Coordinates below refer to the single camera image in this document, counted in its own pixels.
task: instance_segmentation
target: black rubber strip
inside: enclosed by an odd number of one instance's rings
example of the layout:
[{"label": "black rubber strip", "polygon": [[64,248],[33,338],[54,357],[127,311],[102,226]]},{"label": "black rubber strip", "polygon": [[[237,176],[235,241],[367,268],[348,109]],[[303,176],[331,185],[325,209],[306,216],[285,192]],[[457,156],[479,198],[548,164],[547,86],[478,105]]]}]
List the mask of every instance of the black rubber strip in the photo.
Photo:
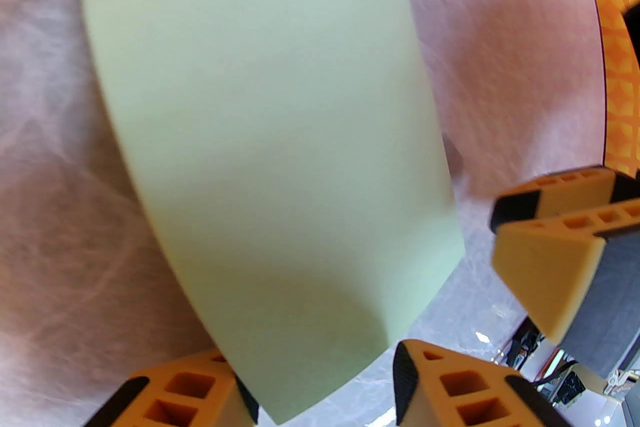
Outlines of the black rubber strip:
[{"label": "black rubber strip", "polygon": [[507,375],[504,380],[544,427],[572,427],[529,381],[519,375]]},{"label": "black rubber strip", "polygon": [[84,424],[84,427],[111,427],[131,402],[140,395],[149,381],[149,377],[144,376],[133,377],[126,381]]},{"label": "black rubber strip", "polygon": [[496,233],[498,228],[505,223],[535,219],[539,202],[540,190],[498,198],[493,205],[489,228]]},{"label": "black rubber strip", "polygon": [[640,4],[630,8],[622,15],[622,19],[624,19],[626,30],[629,32],[635,58],[638,59],[638,56],[640,56]]},{"label": "black rubber strip", "polygon": [[640,198],[640,182],[638,180],[617,171],[615,175],[610,203]]},{"label": "black rubber strip", "polygon": [[251,392],[247,389],[245,383],[240,381],[237,375],[235,376],[235,378],[235,381],[238,384],[238,390],[240,390],[240,397],[242,397],[242,401],[245,403],[245,407],[247,407],[246,410],[249,411],[251,420],[253,420],[253,422],[257,424],[260,404],[258,404],[258,401],[254,398],[253,395],[251,395]]},{"label": "black rubber strip", "polygon": [[411,400],[418,388],[418,369],[414,365],[407,347],[398,343],[393,356],[393,394],[395,395],[395,423],[400,425],[409,409]]}]

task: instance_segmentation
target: orange patterned panel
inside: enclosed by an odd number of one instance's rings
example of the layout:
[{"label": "orange patterned panel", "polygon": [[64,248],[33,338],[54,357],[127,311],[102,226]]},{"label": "orange patterned panel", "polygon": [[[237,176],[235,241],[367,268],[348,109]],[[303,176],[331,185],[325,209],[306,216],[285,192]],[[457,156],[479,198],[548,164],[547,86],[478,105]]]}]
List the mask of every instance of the orange patterned panel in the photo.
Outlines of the orange patterned panel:
[{"label": "orange patterned panel", "polygon": [[635,174],[640,168],[640,68],[622,20],[638,0],[596,0],[606,78],[605,164]]}]

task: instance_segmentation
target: rectangular hole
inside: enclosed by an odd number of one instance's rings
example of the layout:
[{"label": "rectangular hole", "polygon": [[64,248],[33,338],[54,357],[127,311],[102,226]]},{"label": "rectangular hole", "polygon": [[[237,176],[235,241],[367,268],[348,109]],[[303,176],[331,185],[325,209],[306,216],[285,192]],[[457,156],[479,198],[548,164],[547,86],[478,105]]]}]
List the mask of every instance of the rectangular hole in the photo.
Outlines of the rectangular hole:
[{"label": "rectangular hole", "polygon": [[598,217],[605,223],[612,223],[613,221],[619,221],[620,215],[617,212],[610,210],[608,212],[599,212]]},{"label": "rectangular hole", "polygon": [[148,420],[174,425],[174,427],[189,427],[198,409],[183,404],[156,400],[146,411],[144,418]]},{"label": "rectangular hole", "polygon": [[480,377],[480,374],[473,372],[473,370],[446,374],[440,376],[440,378],[450,397],[467,395],[467,393],[475,393],[489,389],[489,386],[485,380]]},{"label": "rectangular hole", "polygon": [[436,361],[438,359],[442,359],[442,356],[440,356],[439,354],[429,352],[429,351],[425,351],[424,356],[425,356],[425,359],[429,361]]},{"label": "rectangular hole", "polygon": [[555,178],[540,178],[539,180],[535,181],[535,184],[537,185],[541,185],[542,187],[544,187],[545,185],[553,185],[554,183],[557,183],[558,180],[556,180]]},{"label": "rectangular hole", "polygon": [[169,381],[164,390],[169,393],[203,399],[207,396],[206,394],[213,387],[215,381],[213,377],[208,375],[181,372],[173,376],[173,379]]},{"label": "rectangular hole", "polygon": [[574,217],[572,219],[565,219],[563,222],[570,230],[579,230],[594,224],[589,217]]},{"label": "rectangular hole", "polygon": [[633,207],[626,207],[624,209],[631,217],[640,217],[640,205]]},{"label": "rectangular hole", "polygon": [[465,425],[480,425],[509,415],[509,410],[498,398],[464,404],[457,411]]}]

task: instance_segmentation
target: gray surface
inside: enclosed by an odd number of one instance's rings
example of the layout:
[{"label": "gray surface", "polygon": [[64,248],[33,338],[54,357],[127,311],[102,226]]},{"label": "gray surface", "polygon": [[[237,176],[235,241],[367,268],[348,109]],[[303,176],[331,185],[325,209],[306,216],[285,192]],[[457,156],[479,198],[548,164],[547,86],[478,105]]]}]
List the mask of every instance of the gray surface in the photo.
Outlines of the gray surface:
[{"label": "gray surface", "polygon": [[638,334],[635,337],[634,342],[629,347],[629,350],[624,355],[622,361],[620,361],[619,370],[638,370],[640,369],[640,328],[638,328]]},{"label": "gray surface", "polygon": [[560,347],[608,379],[638,337],[640,231],[601,236],[598,269]]},{"label": "gray surface", "polygon": [[[601,161],[595,4],[412,2],[468,254],[410,335],[488,358],[523,315],[489,267],[493,196]],[[103,113],[79,0],[0,0],[6,427],[80,425],[128,373],[210,343],[154,243]],[[291,425],[373,422],[393,403],[390,370],[391,352]]]}]

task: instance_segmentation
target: cable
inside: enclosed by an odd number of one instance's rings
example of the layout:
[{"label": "cable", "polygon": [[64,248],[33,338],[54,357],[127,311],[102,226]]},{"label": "cable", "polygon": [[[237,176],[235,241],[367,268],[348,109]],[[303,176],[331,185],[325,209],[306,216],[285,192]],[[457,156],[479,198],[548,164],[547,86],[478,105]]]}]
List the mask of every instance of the cable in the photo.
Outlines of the cable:
[{"label": "cable", "polygon": [[576,363],[578,363],[578,361],[576,361],[576,360],[568,361],[564,365],[556,368],[550,375],[548,375],[544,379],[540,379],[539,381],[533,381],[531,384],[535,388],[537,388],[538,386],[542,386],[543,384],[547,384],[548,382],[551,382],[554,379],[556,379],[556,377],[560,377],[560,375],[562,375],[563,372],[565,372],[566,370],[569,370],[569,368],[571,368]]}]

